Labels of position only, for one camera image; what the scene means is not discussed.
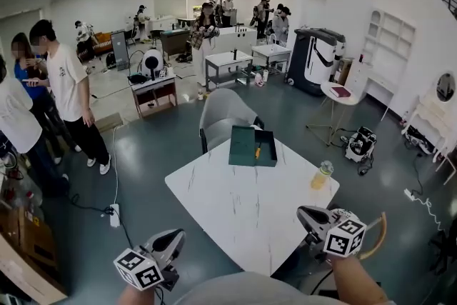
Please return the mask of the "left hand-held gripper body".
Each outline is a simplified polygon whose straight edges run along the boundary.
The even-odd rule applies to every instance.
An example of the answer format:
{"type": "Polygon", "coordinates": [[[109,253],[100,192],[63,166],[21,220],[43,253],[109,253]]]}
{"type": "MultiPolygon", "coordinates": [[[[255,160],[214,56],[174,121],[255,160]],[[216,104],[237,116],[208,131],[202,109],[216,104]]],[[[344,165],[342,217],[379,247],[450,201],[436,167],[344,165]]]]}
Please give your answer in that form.
{"type": "Polygon", "coordinates": [[[156,286],[171,291],[179,280],[172,265],[161,265],[152,255],[134,249],[125,249],[113,264],[122,279],[139,291],[156,286]]]}

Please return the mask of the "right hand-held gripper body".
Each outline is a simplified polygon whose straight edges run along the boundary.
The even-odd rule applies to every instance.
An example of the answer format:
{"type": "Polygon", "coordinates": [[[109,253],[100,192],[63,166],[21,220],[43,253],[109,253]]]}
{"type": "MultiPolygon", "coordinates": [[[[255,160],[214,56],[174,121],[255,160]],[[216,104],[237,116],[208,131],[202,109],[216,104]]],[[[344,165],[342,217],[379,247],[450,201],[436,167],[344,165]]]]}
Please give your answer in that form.
{"type": "Polygon", "coordinates": [[[306,242],[315,260],[322,263],[329,256],[340,259],[356,254],[363,242],[367,225],[355,219],[344,219],[308,230],[306,242]]]}

